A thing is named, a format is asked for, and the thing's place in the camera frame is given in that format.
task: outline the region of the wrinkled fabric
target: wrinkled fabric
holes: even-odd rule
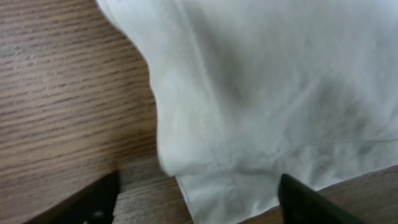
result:
[[[97,0],[141,51],[158,156],[195,223],[398,163],[398,1]]]

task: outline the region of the white fabric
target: white fabric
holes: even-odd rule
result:
[[[98,0],[149,64],[159,161],[195,223],[398,163],[398,1]]]

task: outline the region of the wooden surface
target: wooden surface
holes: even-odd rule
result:
[[[94,0],[0,2],[0,223],[23,223],[119,169],[115,223],[192,223],[159,169],[145,61]],[[322,193],[398,223],[398,167]],[[281,223],[278,209],[248,223]]]

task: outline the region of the brown wood surface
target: brown wood surface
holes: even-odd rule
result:
[[[159,168],[145,61],[94,0],[0,1],[0,223],[23,223],[119,169],[115,223],[192,223]],[[398,168],[322,193],[398,223]],[[278,209],[248,223],[281,223]]]

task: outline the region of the cloth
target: cloth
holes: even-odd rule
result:
[[[141,51],[158,156],[195,223],[398,163],[398,1],[97,0]]]

